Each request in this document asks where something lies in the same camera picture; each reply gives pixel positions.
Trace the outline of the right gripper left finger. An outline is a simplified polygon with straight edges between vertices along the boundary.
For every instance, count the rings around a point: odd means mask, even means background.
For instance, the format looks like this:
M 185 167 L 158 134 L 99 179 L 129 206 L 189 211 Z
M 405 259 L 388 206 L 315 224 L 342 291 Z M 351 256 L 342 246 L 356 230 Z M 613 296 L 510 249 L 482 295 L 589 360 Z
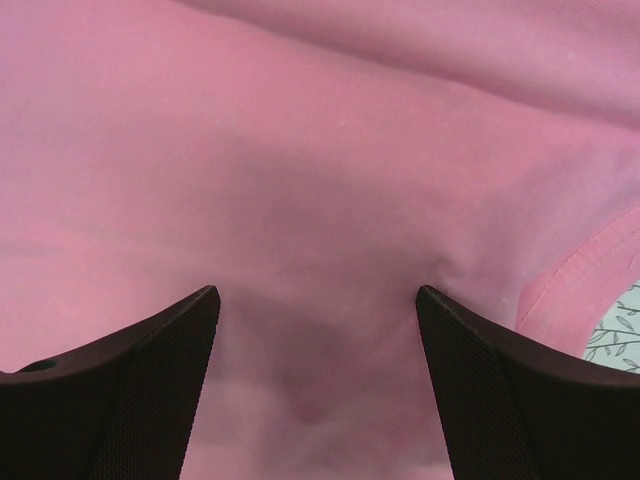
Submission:
M 220 312 L 206 286 L 87 345 L 1 375 L 1 476 L 181 475 Z

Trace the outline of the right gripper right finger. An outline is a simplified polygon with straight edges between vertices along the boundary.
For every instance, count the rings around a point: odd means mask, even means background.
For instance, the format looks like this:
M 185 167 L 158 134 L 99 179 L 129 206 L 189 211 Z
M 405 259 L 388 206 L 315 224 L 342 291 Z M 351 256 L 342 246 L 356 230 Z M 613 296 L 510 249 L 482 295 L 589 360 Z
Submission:
M 551 349 L 431 286 L 416 310 L 455 478 L 638 478 L 638 375 Z

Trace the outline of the pink t shirt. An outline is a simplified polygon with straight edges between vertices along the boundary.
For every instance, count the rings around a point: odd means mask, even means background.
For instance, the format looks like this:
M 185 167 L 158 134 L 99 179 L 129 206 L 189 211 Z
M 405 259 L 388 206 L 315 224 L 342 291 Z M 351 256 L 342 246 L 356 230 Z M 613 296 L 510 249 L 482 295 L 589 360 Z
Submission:
M 635 1 L 1 5 L 1 364 L 216 286 L 187 479 L 448 479 L 418 289 L 580 356 L 638 277 Z

